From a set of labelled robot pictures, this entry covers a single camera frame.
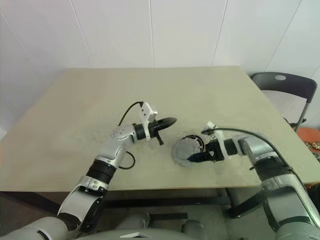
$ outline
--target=table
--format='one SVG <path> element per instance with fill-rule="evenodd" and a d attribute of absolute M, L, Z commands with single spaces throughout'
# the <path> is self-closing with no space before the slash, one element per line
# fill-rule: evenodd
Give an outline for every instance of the table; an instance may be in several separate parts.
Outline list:
<path fill-rule="evenodd" d="M 67 69 L 0 142 L 0 190 L 70 191 L 124 111 L 141 100 L 156 106 L 159 119 L 178 121 L 160 132 L 164 145 L 156 139 L 142 140 L 130 149 L 136 165 L 116 172 L 111 191 L 259 185 L 245 156 L 190 168 L 173 162 L 171 151 L 177 140 L 199 134 L 208 121 L 264 133 L 303 182 L 320 181 L 320 164 L 238 66 L 81 68 Z M 124 124 L 137 122 L 138 109 L 132 109 Z M 125 161 L 129 165 L 130 157 Z"/>

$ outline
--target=floor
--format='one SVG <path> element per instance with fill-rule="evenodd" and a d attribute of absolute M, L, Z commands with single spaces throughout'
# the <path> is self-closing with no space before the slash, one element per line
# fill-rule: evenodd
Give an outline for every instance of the floor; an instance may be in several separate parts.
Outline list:
<path fill-rule="evenodd" d="M 52 197 L 59 201 L 59 197 L 56 194 L 52 193 Z M 268 225 L 263 209 L 258 209 L 240 219 L 230 219 L 225 215 L 225 208 L 219 205 L 193 205 L 105 209 L 97 230 L 112 230 L 122 219 L 133 213 L 188 213 L 189 219 L 198 220 L 205 226 L 205 231 L 210 240 L 270 240 L 275 238 L 275 234 Z M 0 198 L 0 236 L 46 216 L 49 216 L 49 214 L 5 198 Z M 154 222 L 153 227 L 180 232 L 184 221 L 183 219 L 158 220 Z"/>

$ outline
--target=black chair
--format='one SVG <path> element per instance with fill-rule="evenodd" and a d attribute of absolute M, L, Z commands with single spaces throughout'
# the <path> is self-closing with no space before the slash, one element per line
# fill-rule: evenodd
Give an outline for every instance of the black chair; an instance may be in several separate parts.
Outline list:
<path fill-rule="evenodd" d="M 295 127 L 295 132 L 298 132 L 308 106 L 317 90 L 317 83 L 310 78 L 282 72 L 259 72 L 252 75 L 251 79 L 260 90 L 285 92 L 306 99 L 305 106 Z"/>

